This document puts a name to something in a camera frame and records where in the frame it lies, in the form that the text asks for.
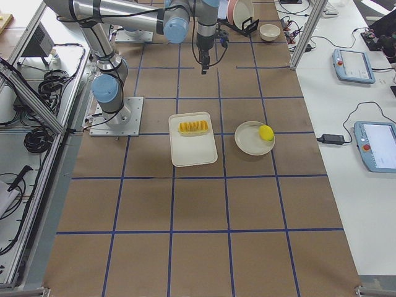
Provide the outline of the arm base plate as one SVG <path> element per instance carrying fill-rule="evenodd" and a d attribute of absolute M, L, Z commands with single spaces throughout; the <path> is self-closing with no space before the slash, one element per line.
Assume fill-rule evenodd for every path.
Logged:
<path fill-rule="evenodd" d="M 144 105 L 143 97 L 125 97 L 124 107 L 116 116 L 102 112 L 97 103 L 96 113 L 101 113 L 94 117 L 89 134 L 92 137 L 137 137 L 140 131 L 142 110 Z"/>
<path fill-rule="evenodd" d="M 116 43 L 151 43 L 152 40 L 153 33 L 144 30 L 119 30 L 114 39 Z"/>

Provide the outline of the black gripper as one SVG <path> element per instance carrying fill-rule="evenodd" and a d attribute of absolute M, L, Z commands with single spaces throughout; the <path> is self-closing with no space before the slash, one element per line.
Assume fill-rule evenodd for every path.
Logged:
<path fill-rule="evenodd" d="M 205 75 L 210 67 L 209 50 L 213 48 L 215 35 L 203 36 L 197 34 L 197 47 L 199 49 L 199 62 L 201 63 L 201 74 Z"/>

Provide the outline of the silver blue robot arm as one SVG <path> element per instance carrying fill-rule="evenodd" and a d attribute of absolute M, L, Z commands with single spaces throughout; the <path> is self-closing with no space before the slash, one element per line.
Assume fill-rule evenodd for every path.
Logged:
<path fill-rule="evenodd" d="M 215 40 L 228 47 L 228 34 L 217 22 L 219 1 L 165 1 L 162 8 L 136 1 L 46 1 L 62 23 L 79 25 L 97 59 L 100 76 L 91 86 L 102 110 L 103 124 L 124 124 L 130 111 L 124 100 L 124 83 L 128 75 L 125 60 L 116 54 L 103 24 L 121 26 L 134 32 L 148 31 L 163 35 L 170 43 L 182 43 L 193 24 L 192 52 L 205 74 L 213 64 L 209 51 Z"/>

